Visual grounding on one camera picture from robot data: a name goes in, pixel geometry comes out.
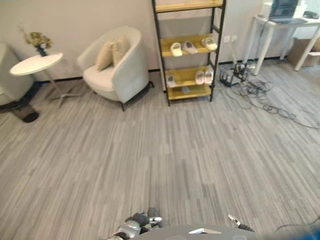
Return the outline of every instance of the beige throw pillow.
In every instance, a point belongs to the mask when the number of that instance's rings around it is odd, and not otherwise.
[[[113,43],[113,64],[115,66],[121,61],[129,49],[130,43],[124,35]]]
[[[95,67],[98,71],[105,69],[112,63],[113,44],[114,43],[112,41],[107,41],[102,46],[98,54],[98,57],[96,58],[96,61],[95,61]]]

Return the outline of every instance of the armchair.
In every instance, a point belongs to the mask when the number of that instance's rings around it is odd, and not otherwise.
[[[98,71],[95,62],[98,53],[107,41],[113,41],[125,35],[130,49],[116,65],[110,65]],[[149,83],[146,57],[141,33],[132,27],[123,26],[113,29],[93,42],[77,59],[83,70],[83,79],[97,94],[124,104],[144,89]]]
[[[18,101],[32,87],[31,76],[13,76],[10,69],[20,60],[4,43],[0,42],[0,106]]]

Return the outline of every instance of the baseboard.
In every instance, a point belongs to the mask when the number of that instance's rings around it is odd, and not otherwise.
[[[149,69],[148,72],[149,73],[153,73],[153,72],[159,72],[160,69],[156,68],[156,69]],[[76,76],[76,77],[68,77],[68,78],[60,78],[60,79],[55,79],[55,82],[67,82],[67,81],[74,81],[74,80],[81,80],[83,79],[82,76]],[[36,85],[41,85],[41,84],[48,84],[50,83],[49,80],[44,80],[44,81],[35,81]]]
[[[279,56],[271,56],[271,57],[265,57],[264,60],[276,60],[276,59],[280,59]],[[248,59],[248,61],[258,61],[258,58],[254,58],[254,59]],[[233,64],[233,61],[223,61],[220,62],[219,65],[226,65],[226,64]]]
[[[149,69],[148,70],[149,73],[153,73],[153,72],[160,72],[160,68],[156,68],[156,69]]]
[[[68,77],[68,78],[60,78],[60,79],[55,79],[55,82],[67,82],[67,81],[74,81],[74,80],[81,80],[83,79],[82,76],[76,76],[76,77]],[[45,81],[35,81],[34,82],[37,85],[42,85],[42,84],[48,84],[50,83],[49,80],[45,80]]]

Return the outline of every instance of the laptop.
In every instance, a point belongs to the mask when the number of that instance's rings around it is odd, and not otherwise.
[[[269,20],[277,24],[304,24],[307,21],[293,18],[298,0],[273,0]]]

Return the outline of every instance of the vase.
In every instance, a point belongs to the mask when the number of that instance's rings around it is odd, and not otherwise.
[[[45,52],[44,48],[41,45],[35,46],[36,50],[39,52],[41,57],[48,56],[48,54]]]

